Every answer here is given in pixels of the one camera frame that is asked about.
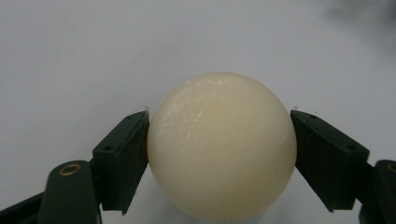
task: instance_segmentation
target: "white background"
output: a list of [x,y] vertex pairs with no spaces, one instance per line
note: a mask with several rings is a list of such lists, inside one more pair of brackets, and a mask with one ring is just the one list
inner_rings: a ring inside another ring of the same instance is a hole
[[[89,160],[125,116],[188,77],[258,79],[396,160],[396,7],[388,1],[2,1],[0,209],[44,190],[55,166]],[[238,223],[359,223],[328,213],[295,170],[264,213]],[[205,223],[174,207],[147,169],[128,214],[105,223]]]

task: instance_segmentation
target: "ball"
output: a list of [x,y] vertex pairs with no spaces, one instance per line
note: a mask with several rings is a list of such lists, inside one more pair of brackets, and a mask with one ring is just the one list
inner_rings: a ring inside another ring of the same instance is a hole
[[148,162],[169,199],[195,217],[256,215],[286,187],[296,161],[288,111],[260,82],[235,73],[192,77],[153,115]]

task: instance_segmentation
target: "white surface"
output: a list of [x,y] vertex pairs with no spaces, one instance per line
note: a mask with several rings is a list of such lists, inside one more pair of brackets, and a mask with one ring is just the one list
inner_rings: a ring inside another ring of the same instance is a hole
[[[357,2],[2,1],[1,209],[42,191],[56,165],[90,159],[125,116],[215,71],[254,77],[288,110],[327,120],[371,149],[371,164],[395,160],[395,15]],[[241,223],[358,223],[359,209],[328,213],[295,171],[272,207]],[[126,216],[102,215],[204,223],[175,208],[149,170]]]
[[192,77],[165,97],[148,129],[148,162],[179,208],[234,221],[268,208],[289,183],[297,144],[289,112],[257,80]]

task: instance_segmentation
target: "screw hole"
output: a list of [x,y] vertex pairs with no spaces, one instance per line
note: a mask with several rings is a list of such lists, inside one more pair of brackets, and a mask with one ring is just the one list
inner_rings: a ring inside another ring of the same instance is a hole
[[106,146],[106,147],[104,147],[104,150],[105,151],[111,151],[111,150],[113,150],[113,147],[112,146]]
[[396,163],[388,164],[388,169],[396,173]]
[[59,175],[73,175],[81,169],[79,164],[70,164],[59,171]]
[[357,149],[355,146],[347,146],[347,148],[348,148],[349,150],[356,150],[356,149]]

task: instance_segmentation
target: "brass insert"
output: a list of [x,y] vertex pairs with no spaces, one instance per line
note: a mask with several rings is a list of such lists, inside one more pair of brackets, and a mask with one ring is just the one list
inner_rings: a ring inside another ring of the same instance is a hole
[[79,170],[81,170],[81,165],[70,164],[70,165],[66,165],[64,168],[62,168],[59,171],[59,175],[73,175],[75,173],[78,173]]

